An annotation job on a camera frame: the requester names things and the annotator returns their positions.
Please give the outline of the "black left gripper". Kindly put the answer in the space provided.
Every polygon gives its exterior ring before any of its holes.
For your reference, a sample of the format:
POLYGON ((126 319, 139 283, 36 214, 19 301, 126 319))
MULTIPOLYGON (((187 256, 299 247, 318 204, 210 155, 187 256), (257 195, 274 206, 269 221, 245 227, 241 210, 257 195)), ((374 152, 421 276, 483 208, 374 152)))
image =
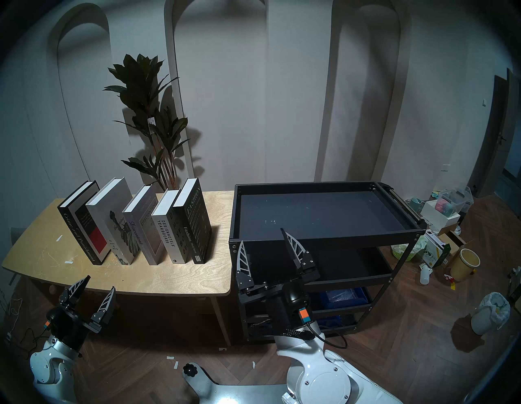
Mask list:
POLYGON ((100 333, 102 326, 108 326, 113 316, 116 304, 114 286, 102 301, 98 311, 92 315, 90 322, 69 312, 76 309, 76 304, 90 279, 90 276, 86 276, 69 288, 65 288, 60 295, 60 306, 50 309, 46 314, 51 333, 50 340, 59 341, 72 350, 81 350, 88 333, 100 333))

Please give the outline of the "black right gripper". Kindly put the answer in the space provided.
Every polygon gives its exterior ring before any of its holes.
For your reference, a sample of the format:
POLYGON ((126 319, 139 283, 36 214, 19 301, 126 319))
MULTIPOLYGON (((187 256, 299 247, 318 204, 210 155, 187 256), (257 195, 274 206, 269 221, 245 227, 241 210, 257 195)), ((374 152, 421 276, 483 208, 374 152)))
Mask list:
POLYGON ((236 249, 235 279, 240 308, 252 305, 261 309, 257 319, 243 323, 245 334, 321 334, 311 319, 311 298, 305 283, 320 279, 314 259, 296 238, 281 228, 287 251, 296 266, 296 276, 270 284, 255 285, 244 242, 236 249))

